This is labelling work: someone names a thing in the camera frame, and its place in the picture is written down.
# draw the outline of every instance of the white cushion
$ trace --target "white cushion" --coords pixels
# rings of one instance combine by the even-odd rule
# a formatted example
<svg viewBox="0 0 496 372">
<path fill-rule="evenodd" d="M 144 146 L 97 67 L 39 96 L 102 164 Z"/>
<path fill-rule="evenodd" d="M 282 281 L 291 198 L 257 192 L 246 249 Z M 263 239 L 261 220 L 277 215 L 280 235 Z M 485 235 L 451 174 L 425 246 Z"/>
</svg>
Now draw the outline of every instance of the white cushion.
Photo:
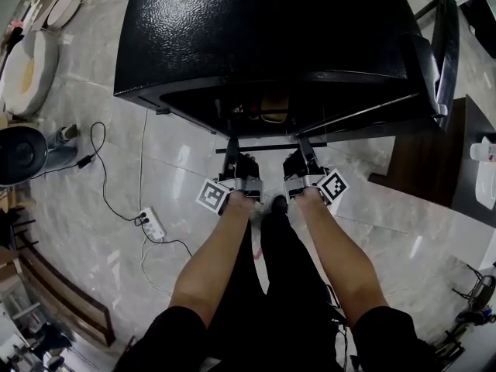
<svg viewBox="0 0 496 372">
<path fill-rule="evenodd" d="M 34 59 L 33 77 L 22 92 L 28 63 Z M 5 106 L 13 115 L 32 115 L 38 110 L 55 77 L 59 60 L 57 39 L 47 32 L 31 32 L 14 46 L 5 64 Z"/>
</svg>

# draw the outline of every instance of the black pants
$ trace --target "black pants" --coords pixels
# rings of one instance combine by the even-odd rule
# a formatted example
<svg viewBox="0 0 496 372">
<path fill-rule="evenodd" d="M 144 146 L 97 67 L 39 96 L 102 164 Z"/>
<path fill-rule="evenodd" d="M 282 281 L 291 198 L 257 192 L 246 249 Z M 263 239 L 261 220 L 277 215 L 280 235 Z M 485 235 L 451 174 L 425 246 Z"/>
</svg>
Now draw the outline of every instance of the black pants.
<svg viewBox="0 0 496 372">
<path fill-rule="evenodd" d="M 328 288 L 285 214 L 270 213 L 263 219 L 261 245 L 270 282 L 267 295 L 255 269 L 248 222 L 231 278 L 208 328 L 208 355 L 225 359 L 249 345 L 247 341 L 264 336 L 261 330 L 267 326 L 281 335 L 300 335 L 299 326 L 312 324 L 325 329 L 332 343 L 327 351 L 334 351 L 337 328 L 329 323 Z M 274 316 L 280 325 L 274 325 Z"/>
</svg>

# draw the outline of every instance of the black shoe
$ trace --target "black shoe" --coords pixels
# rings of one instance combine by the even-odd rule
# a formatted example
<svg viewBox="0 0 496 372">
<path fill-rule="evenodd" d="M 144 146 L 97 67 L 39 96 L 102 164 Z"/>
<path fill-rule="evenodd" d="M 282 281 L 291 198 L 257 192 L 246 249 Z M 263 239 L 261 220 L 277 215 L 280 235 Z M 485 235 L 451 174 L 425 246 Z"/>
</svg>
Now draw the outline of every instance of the black shoe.
<svg viewBox="0 0 496 372">
<path fill-rule="evenodd" d="M 286 197 L 283 195 L 278 195 L 273 201 L 272 201 L 272 207 L 270 207 L 271 212 L 277 212 L 277 213 L 283 213 L 287 214 L 288 213 L 288 201 L 286 200 Z"/>
</svg>

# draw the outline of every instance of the hand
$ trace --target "hand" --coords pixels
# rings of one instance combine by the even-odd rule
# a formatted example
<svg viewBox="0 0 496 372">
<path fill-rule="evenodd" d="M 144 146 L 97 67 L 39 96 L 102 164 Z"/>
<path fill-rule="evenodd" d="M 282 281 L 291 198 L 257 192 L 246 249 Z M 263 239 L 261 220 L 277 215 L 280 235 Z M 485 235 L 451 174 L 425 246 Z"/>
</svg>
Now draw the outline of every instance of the hand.
<svg viewBox="0 0 496 372">
<path fill-rule="evenodd" d="M 297 195 L 296 197 L 294 197 L 294 200 L 296 201 L 296 203 L 300 208 L 303 208 L 310 204 L 317 204 L 317 205 L 325 204 L 324 199 L 320 194 L 320 190 L 314 187 L 305 188 L 303 194 Z"/>
<path fill-rule="evenodd" d="M 227 206 L 241 208 L 250 212 L 255 206 L 255 199 L 246 197 L 242 191 L 236 190 L 229 195 Z"/>
</svg>

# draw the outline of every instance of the round cushion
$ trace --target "round cushion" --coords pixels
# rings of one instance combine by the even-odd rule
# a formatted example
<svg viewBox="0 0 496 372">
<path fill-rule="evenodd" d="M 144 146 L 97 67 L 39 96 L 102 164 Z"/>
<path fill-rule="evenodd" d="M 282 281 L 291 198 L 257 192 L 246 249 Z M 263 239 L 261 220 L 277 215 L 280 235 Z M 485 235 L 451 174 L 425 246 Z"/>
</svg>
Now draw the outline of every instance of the round cushion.
<svg viewBox="0 0 496 372">
<path fill-rule="evenodd" d="M 59 59 L 57 39 L 47 32 L 31 32 L 7 58 L 3 98 L 7 111 L 27 116 L 38 110 L 55 77 Z"/>
<path fill-rule="evenodd" d="M 30 179 L 47 161 L 47 140 L 30 127 L 9 127 L 0 131 L 0 185 L 12 186 Z"/>
<path fill-rule="evenodd" d="M 52 29 L 60 29 L 72 18 L 80 4 L 81 0 L 59 0 L 46 23 Z"/>
</svg>

